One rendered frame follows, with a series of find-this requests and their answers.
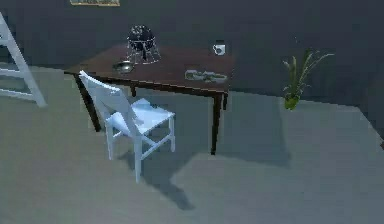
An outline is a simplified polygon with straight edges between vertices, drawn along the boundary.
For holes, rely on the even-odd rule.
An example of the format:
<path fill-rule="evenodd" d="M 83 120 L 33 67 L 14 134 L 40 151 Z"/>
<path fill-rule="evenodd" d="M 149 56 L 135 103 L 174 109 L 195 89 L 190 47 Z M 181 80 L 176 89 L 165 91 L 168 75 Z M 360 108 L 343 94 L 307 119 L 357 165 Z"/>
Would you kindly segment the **white wooden chair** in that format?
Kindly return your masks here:
<path fill-rule="evenodd" d="M 88 75 L 84 70 L 79 78 L 99 111 L 105 126 L 108 158 L 113 159 L 114 142 L 126 136 L 133 142 L 134 171 L 136 182 L 140 181 L 142 161 L 166 142 L 170 150 L 176 150 L 175 114 L 161 107 L 153 107 L 145 98 L 130 103 L 122 89 L 105 84 Z M 155 142 L 148 134 L 167 122 L 169 133 Z"/>

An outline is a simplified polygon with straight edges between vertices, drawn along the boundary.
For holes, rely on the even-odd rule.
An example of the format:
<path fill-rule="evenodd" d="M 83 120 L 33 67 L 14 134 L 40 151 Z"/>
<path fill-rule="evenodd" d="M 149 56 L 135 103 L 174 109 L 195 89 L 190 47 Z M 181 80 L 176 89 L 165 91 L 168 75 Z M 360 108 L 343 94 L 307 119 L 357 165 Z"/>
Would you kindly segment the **framed wall picture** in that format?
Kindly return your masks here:
<path fill-rule="evenodd" d="M 120 0 L 69 0 L 73 6 L 119 7 Z"/>

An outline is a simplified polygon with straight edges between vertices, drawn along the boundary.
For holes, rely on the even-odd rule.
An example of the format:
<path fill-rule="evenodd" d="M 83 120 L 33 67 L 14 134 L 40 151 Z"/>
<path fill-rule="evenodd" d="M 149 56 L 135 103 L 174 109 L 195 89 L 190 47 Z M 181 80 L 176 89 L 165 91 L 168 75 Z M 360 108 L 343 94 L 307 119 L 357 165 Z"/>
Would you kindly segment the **white ladder shelf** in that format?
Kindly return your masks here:
<path fill-rule="evenodd" d="M 0 76 L 21 78 L 30 90 L 29 93 L 25 93 L 0 88 L 0 96 L 8 96 L 13 98 L 30 100 L 34 101 L 39 107 L 46 107 L 47 103 L 1 12 L 0 46 L 7 48 L 17 67 L 17 70 L 0 68 Z"/>

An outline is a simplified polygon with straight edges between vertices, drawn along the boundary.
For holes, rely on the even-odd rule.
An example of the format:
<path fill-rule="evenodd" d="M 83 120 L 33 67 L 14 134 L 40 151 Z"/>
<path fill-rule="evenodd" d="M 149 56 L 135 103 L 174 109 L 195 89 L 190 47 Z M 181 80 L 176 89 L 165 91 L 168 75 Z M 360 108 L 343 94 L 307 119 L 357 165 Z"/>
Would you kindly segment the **dark brown wooden table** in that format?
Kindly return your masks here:
<path fill-rule="evenodd" d="M 230 82 L 207 83 L 191 81 L 185 78 L 185 71 L 198 71 L 224 74 L 227 78 L 233 76 L 235 58 L 231 55 L 217 56 L 207 49 L 161 46 L 161 59 L 153 64 L 136 65 L 132 72 L 123 75 L 118 73 L 113 65 L 126 54 L 124 44 L 113 46 L 95 56 L 86 59 L 64 70 L 74 79 L 79 78 L 81 70 L 90 76 L 110 84 L 124 85 L 135 93 L 138 88 L 182 93 L 196 96 L 211 97 L 213 105 L 213 121 L 211 135 L 211 153 L 217 150 L 218 131 L 221 111 L 226 108 Z"/>

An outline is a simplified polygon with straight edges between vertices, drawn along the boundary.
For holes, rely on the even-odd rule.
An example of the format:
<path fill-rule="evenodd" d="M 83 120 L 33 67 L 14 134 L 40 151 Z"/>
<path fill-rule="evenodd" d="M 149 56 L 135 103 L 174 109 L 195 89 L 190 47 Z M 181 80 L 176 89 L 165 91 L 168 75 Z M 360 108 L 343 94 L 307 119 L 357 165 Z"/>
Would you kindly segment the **green house plant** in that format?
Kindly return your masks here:
<path fill-rule="evenodd" d="M 319 51 L 307 48 L 301 63 L 298 63 L 295 56 L 290 61 L 283 62 L 289 74 L 289 83 L 283 88 L 284 107 L 287 110 L 296 108 L 304 89 L 308 87 L 308 84 L 305 83 L 307 76 L 322 60 L 330 56 L 333 56 L 333 53 L 320 54 Z"/>

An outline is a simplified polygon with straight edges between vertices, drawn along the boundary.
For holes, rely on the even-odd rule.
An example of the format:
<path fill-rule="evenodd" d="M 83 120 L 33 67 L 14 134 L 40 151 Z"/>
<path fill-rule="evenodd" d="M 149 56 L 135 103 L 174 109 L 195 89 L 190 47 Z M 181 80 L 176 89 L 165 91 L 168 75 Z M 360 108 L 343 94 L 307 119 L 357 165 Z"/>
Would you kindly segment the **grey patterned flat object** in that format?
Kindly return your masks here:
<path fill-rule="evenodd" d="M 228 79 L 228 77 L 223 74 L 218 74 L 209 71 L 200 72 L 197 70 L 186 70 L 184 76 L 187 80 L 197 80 L 214 83 L 224 83 Z"/>

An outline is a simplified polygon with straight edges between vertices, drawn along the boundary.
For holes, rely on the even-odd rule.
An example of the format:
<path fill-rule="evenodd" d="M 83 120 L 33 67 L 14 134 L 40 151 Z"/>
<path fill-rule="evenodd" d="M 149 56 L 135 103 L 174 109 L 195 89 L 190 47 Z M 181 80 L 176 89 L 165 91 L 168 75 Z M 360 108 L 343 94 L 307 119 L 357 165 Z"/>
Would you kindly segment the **dark metal bowl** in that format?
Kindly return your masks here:
<path fill-rule="evenodd" d="M 113 69 L 121 74 L 130 73 L 134 70 L 135 64 L 130 61 L 120 61 L 113 65 Z"/>

